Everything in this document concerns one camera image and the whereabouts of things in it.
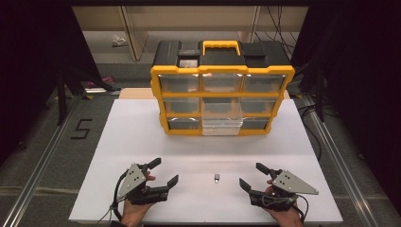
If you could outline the pink object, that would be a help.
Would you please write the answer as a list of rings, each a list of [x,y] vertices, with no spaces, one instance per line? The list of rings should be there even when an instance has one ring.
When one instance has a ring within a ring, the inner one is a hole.
[[[101,79],[93,79],[89,80],[87,82],[87,87],[88,88],[104,88],[106,89],[107,87],[111,87],[112,84],[114,83],[114,77],[113,76],[105,76],[102,77]]]

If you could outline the person's right hand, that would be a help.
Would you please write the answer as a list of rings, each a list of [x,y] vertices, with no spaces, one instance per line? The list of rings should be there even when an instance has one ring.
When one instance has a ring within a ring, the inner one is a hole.
[[[280,227],[304,227],[299,212],[291,207],[288,211],[276,212],[265,208]]]

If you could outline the crumpled white paper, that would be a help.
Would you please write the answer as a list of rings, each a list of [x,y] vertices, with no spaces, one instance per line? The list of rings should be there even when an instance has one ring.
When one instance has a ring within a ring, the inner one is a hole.
[[[127,41],[117,35],[112,36],[112,47],[128,46]]]

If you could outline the aluminium rail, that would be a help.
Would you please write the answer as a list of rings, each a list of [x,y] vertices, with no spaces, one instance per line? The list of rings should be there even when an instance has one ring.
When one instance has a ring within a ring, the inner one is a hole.
[[[375,217],[370,204],[365,199],[361,190],[357,186],[357,182],[355,181],[351,170],[342,158],[340,151],[336,143],[334,142],[334,139],[331,136],[328,128],[315,112],[312,113],[311,118],[317,130],[317,133],[322,140],[324,147],[327,150],[328,155],[330,156],[333,165],[340,176],[345,190],[347,191],[348,196],[351,199],[359,215],[359,218],[361,219],[361,222],[363,223],[363,226],[379,227],[377,218]]]
[[[37,186],[42,180],[43,175],[46,172],[48,165],[50,164],[51,159],[60,144],[69,120],[80,101],[80,96],[72,97],[64,119],[54,128],[51,138],[42,152],[41,158],[36,163],[35,168],[29,175],[26,183],[21,189],[16,190],[18,197],[15,203],[9,209],[9,213],[6,216],[5,221],[0,224],[0,227],[17,227],[19,225],[29,203],[35,194]]]

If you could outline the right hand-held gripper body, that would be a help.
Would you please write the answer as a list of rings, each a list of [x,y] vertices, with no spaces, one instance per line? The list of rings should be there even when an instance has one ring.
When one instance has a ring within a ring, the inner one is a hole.
[[[270,169],[272,191],[270,193],[251,189],[251,205],[267,208],[276,212],[288,211],[300,194],[318,195],[319,190],[288,170]]]

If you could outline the yellow and black drawer organizer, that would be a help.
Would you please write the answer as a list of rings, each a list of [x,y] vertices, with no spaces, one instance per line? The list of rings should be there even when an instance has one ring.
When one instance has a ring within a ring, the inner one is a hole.
[[[295,74],[282,45],[276,41],[161,41],[150,69],[155,96],[165,93],[283,93]],[[201,103],[210,97],[158,98],[159,120],[170,135],[203,135]],[[230,97],[241,104],[239,136],[263,135],[283,99]]]

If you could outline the light wooden partition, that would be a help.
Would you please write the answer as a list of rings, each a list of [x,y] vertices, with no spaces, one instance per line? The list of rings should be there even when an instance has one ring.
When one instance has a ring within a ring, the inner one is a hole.
[[[131,58],[148,51],[151,32],[196,32],[198,40],[250,43],[257,32],[299,32],[307,7],[74,7],[82,31],[122,31]]]

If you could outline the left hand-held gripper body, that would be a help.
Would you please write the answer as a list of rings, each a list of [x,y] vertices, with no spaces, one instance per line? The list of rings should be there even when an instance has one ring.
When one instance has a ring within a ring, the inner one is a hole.
[[[169,191],[167,186],[154,188],[147,186],[146,168],[147,164],[132,164],[122,175],[122,185],[117,186],[117,202],[128,200],[131,204],[145,205],[167,200]]]

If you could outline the black metal stand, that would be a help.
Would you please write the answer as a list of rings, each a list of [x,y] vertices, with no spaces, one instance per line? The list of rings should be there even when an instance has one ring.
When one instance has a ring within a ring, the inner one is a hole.
[[[58,103],[59,103],[59,122],[60,126],[67,116],[67,104],[65,88],[74,96],[82,96],[85,93],[85,89],[81,84],[83,81],[89,81],[93,79],[101,79],[100,76],[95,74],[86,73],[84,70],[74,66],[64,65],[59,73],[57,74],[57,91],[58,91]],[[120,88],[114,88],[113,86],[105,89],[107,92],[120,91]]]

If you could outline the clear plastic drawer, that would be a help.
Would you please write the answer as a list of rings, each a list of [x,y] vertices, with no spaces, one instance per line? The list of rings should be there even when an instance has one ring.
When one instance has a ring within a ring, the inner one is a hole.
[[[238,98],[210,97],[201,103],[201,127],[203,135],[238,135],[243,124],[241,104]]]

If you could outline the light wooden board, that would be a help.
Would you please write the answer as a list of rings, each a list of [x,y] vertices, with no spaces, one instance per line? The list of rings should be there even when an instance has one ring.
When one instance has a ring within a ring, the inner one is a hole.
[[[278,93],[165,93],[155,96],[151,88],[124,88],[120,91],[120,99],[158,99],[164,97],[278,97],[279,99],[290,99],[287,91]]]

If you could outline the person's left hand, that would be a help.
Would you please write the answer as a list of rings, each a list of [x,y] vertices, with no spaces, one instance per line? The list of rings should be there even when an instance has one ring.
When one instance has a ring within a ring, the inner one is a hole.
[[[121,223],[126,227],[138,227],[151,206],[152,203],[136,205],[125,200]]]

